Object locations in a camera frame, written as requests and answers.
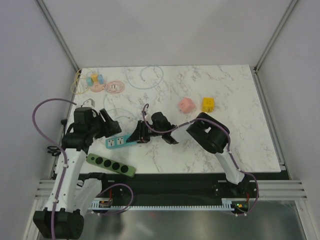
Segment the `pink round power socket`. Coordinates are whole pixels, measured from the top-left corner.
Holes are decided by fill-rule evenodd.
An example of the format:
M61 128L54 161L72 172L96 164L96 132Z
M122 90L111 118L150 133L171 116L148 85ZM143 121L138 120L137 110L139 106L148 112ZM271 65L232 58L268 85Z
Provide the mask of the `pink round power socket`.
M92 86L89 87L89 89L93 92L93 93L99 93L101 91L103 91L105 89L105 84L100 84L98 82L95 82Z

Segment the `green power strip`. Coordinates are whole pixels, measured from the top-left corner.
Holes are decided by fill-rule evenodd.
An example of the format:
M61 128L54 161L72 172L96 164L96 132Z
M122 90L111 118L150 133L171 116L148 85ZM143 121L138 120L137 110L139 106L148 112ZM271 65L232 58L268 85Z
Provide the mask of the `green power strip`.
M89 153L86 157L86 162L96 167L111 171L133 178L136 174L136 168L118 161L111 160L93 153Z

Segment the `yellow cube plug adapter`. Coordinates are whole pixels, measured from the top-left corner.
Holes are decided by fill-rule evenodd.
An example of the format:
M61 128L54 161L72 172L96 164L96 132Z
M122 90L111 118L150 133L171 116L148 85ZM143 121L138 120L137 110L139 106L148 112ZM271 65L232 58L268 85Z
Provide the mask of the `yellow cube plug adapter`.
M215 108L215 100L213 97L204 97L202 99L201 111L205 113L212 113Z

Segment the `teal power strip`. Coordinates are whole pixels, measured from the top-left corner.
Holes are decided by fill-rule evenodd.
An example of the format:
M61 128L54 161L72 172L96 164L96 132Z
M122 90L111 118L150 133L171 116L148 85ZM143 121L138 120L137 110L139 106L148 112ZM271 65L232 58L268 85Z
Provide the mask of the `teal power strip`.
M127 142L129 137L129 134L109 137L105 140L105 147L109 150L114 150L136 145L137 142Z

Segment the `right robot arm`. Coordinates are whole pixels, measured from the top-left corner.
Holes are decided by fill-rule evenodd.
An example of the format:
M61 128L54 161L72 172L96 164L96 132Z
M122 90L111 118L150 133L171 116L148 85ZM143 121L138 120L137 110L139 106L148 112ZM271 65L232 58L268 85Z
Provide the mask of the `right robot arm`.
M175 145L191 137L205 151L215 155L230 183L229 191L233 196L240 197L247 191L247 185L243 181L245 174L239 170L235 158L231 156L230 130L225 125L205 112L180 125L170 123L162 112L154 113L151 121L152 123L146 119L139 120L126 142L143 144L148 143L151 137L160 136L167 144Z

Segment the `pink cube plug adapter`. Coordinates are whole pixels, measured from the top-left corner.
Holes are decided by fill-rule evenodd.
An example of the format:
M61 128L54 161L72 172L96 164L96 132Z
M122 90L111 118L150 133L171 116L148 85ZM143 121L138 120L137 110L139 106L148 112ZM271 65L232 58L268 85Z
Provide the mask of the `pink cube plug adapter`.
M189 114L195 110L196 105L193 100L188 97L184 97L178 104L179 110L184 114Z

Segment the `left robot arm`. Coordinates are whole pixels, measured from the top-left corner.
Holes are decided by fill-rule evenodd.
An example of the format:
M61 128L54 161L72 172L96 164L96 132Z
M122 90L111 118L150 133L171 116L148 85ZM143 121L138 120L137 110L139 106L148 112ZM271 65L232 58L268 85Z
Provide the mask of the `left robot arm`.
M86 179L79 192L76 187L94 140L121 133L119 123L105 109L96 111L91 107L76 108L73 120L58 145L63 161L51 195L44 209L33 215L34 224L47 239L79 239L90 203L97 195L104 197L110 191L109 183L97 178Z

